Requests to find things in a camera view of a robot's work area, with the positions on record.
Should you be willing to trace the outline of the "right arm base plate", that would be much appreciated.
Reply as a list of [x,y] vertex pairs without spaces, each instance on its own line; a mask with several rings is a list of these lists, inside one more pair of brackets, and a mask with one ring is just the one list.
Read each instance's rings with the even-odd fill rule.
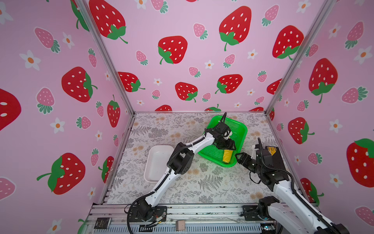
[[242,209],[243,211],[239,216],[246,221],[275,221],[270,216],[261,214],[258,205],[244,205]]

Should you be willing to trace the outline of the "white rectangular tray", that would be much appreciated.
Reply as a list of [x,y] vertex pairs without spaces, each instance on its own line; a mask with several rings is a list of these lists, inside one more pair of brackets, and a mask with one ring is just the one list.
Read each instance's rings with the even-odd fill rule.
[[157,183],[162,178],[173,151],[174,148],[169,145],[156,145],[150,149],[144,171],[146,182]]

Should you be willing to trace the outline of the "green plastic basket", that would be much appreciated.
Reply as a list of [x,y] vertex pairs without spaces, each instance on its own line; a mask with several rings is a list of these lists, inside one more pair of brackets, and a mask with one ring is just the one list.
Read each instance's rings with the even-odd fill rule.
[[205,147],[198,154],[222,167],[233,167],[237,163],[236,154],[241,152],[247,135],[247,127],[238,121],[223,116],[213,117],[207,129],[219,126],[216,133],[222,132],[218,141]]

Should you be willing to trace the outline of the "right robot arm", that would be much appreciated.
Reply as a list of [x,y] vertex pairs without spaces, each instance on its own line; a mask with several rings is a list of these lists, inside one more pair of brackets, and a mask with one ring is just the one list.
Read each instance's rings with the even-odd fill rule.
[[305,199],[295,187],[295,179],[285,168],[280,149],[253,146],[252,154],[236,154],[237,163],[251,174],[256,174],[260,183],[266,185],[274,196],[259,200],[258,207],[244,216],[255,215],[260,219],[273,219],[291,234],[347,234],[342,224],[335,224]]

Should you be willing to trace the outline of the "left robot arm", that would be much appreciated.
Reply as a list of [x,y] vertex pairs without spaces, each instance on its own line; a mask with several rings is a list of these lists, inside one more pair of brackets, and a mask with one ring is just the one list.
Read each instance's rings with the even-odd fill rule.
[[236,150],[235,141],[230,138],[232,130],[225,123],[226,115],[211,128],[206,128],[204,134],[196,140],[184,144],[178,143],[174,148],[168,162],[166,171],[154,188],[146,195],[137,198],[129,207],[127,213],[135,210],[143,219],[151,215],[151,210],[155,208],[170,185],[181,175],[190,169],[196,153],[204,148],[213,145],[219,150]]

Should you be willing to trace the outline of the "yellow paper napkin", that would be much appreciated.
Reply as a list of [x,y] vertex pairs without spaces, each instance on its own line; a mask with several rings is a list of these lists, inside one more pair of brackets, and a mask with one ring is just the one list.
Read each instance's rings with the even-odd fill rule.
[[229,164],[231,162],[233,151],[232,150],[224,150],[223,154],[223,163]]

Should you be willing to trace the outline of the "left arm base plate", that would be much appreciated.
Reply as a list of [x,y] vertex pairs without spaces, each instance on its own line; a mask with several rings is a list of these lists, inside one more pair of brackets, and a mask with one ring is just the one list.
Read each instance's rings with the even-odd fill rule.
[[163,222],[166,221],[167,211],[167,206],[156,206],[142,214],[136,206],[133,206],[128,210],[127,215],[130,222],[154,222],[159,218]]

